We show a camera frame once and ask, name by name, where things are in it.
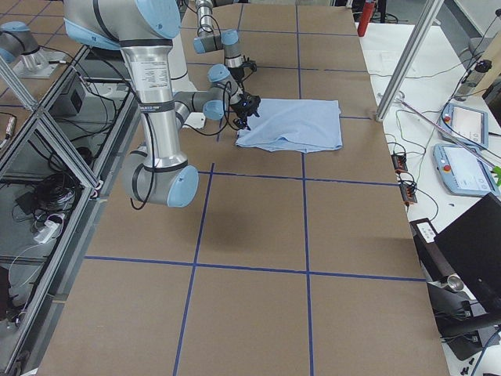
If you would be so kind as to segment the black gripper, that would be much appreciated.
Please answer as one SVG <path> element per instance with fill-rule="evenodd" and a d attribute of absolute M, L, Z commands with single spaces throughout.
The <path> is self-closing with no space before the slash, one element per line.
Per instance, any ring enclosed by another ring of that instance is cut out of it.
<path fill-rule="evenodd" d="M 236 115 L 236 118 L 233 119 L 235 127 L 238 130 L 250 130 L 247 118 L 254 113 L 254 101 L 241 99 L 238 103 L 231 104 L 230 107 Z"/>
<path fill-rule="evenodd" d="M 241 85 L 245 78 L 245 71 L 243 67 L 230 67 L 229 72 L 237 84 Z"/>

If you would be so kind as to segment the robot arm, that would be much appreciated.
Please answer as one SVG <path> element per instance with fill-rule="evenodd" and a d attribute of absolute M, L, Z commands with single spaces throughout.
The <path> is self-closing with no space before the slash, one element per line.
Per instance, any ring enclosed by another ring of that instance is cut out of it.
<path fill-rule="evenodd" d="M 224 64 L 232 77 L 239 83 L 244 78 L 244 56 L 240 47 L 240 36 L 235 29 L 223 31 L 218 26 L 213 15 L 213 8 L 235 4 L 237 1 L 195 1 L 197 16 L 197 36 L 193 40 L 193 47 L 198 54 L 224 52 Z"/>
<path fill-rule="evenodd" d="M 199 175 L 182 152 L 179 130 L 192 113 L 220 120 L 227 110 L 233 124 L 247 127 L 261 101 L 243 88 L 243 69 L 257 68 L 245 59 L 237 30 L 214 32 L 212 10 L 223 1 L 197 1 L 198 53 L 223 50 L 224 63 L 208 71 L 207 91 L 182 92 L 173 86 L 169 55 L 180 35 L 177 1 L 66 1 L 67 35 L 89 47 L 121 53 L 141 112 L 145 142 L 123 167 L 123 184 L 132 201 L 183 208 L 196 195 Z"/>

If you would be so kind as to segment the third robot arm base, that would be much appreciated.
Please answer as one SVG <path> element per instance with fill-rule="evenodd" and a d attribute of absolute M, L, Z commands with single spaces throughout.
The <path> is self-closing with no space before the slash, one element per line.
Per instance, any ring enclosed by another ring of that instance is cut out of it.
<path fill-rule="evenodd" d="M 7 64 L 18 60 L 13 70 L 20 78 L 48 79 L 61 63 L 67 61 L 65 52 L 43 49 L 31 29 L 20 21 L 1 25 L 1 57 Z"/>

